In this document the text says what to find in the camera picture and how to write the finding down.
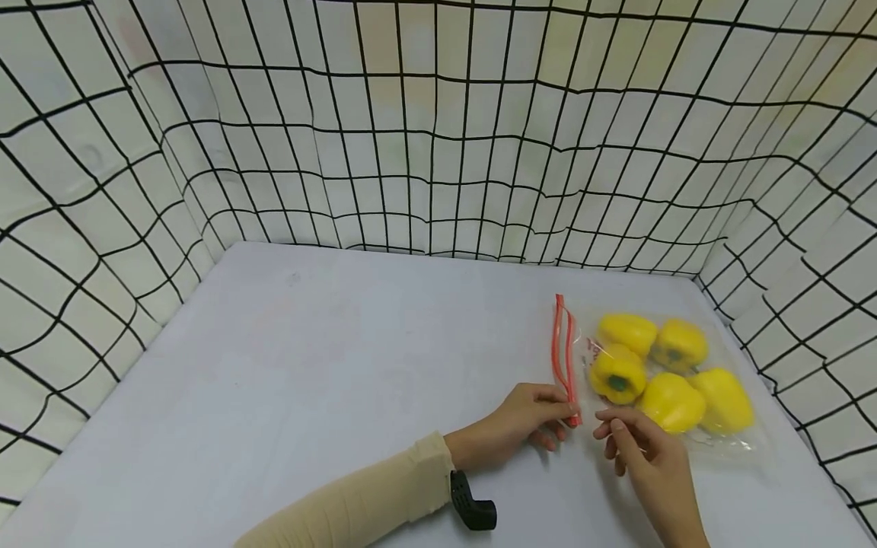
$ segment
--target enclosure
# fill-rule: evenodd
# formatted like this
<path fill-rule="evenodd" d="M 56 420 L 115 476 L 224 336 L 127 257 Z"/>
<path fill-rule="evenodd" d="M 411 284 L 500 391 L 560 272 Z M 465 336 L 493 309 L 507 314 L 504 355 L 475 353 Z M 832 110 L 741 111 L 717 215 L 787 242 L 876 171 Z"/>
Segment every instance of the enclosure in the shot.
<path fill-rule="evenodd" d="M 877 520 L 871 0 L 3 0 L 0 520 L 241 240 L 686 276 Z"/>

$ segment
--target hand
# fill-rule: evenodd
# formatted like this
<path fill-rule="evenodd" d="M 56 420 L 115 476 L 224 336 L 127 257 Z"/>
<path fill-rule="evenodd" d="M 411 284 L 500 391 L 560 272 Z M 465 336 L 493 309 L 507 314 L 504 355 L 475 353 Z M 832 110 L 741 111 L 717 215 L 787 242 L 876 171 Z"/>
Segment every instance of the hand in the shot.
<path fill-rule="evenodd" d="M 560 421 L 579 412 L 579 407 L 567 402 L 563 390 L 552 384 L 515 386 L 505 401 L 477 423 L 445 436 L 457 470 L 470 472 L 500 466 L 510 459 L 524 440 L 554 451 L 558 441 L 567 438 Z"/>
<path fill-rule="evenodd" d="M 667 548 L 709 548 L 691 479 L 688 451 L 677 437 L 631 408 L 599 411 L 594 438 L 605 439 L 603 456 L 631 483 L 652 527 Z"/>

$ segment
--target pepper stem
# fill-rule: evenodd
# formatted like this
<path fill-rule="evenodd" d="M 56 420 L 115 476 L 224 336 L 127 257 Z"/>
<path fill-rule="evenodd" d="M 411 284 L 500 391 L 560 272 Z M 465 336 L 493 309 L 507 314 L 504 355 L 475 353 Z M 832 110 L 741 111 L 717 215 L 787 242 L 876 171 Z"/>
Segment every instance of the pepper stem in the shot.
<path fill-rule="evenodd" d="M 624 392 L 627 389 L 627 379 L 618 375 L 610 375 L 606 383 L 616 392 Z"/>

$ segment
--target left hand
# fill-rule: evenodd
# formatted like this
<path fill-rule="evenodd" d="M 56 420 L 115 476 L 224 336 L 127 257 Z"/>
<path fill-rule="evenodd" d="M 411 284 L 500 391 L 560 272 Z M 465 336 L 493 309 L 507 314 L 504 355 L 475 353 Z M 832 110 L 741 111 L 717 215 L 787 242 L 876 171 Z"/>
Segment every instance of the left hand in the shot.
<path fill-rule="evenodd" d="M 578 412 L 579 406 L 567 402 L 567 395 L 553 384 L 520 383 L 496 411 L 446 435 L 445 443 L 457 470 L 470 472 L 500 466 L 526 439 L 548 451 L 557 449 L 554 438 L 558 441 L 567 438 L 560 421 L 569 426 L 567 419 Z"/>

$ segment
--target black wrist strap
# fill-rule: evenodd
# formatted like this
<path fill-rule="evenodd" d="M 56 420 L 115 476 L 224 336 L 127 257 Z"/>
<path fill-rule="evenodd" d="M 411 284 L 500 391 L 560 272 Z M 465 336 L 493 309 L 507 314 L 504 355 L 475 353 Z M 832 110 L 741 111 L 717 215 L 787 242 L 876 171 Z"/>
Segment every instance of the black wrist strap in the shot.
<path fill-rule="evenodd" d="M 451 472 L 451 502 L 469 530 L 496 529 L 496 505 L 493 501 L 476 501 L 463 472 Z"/>

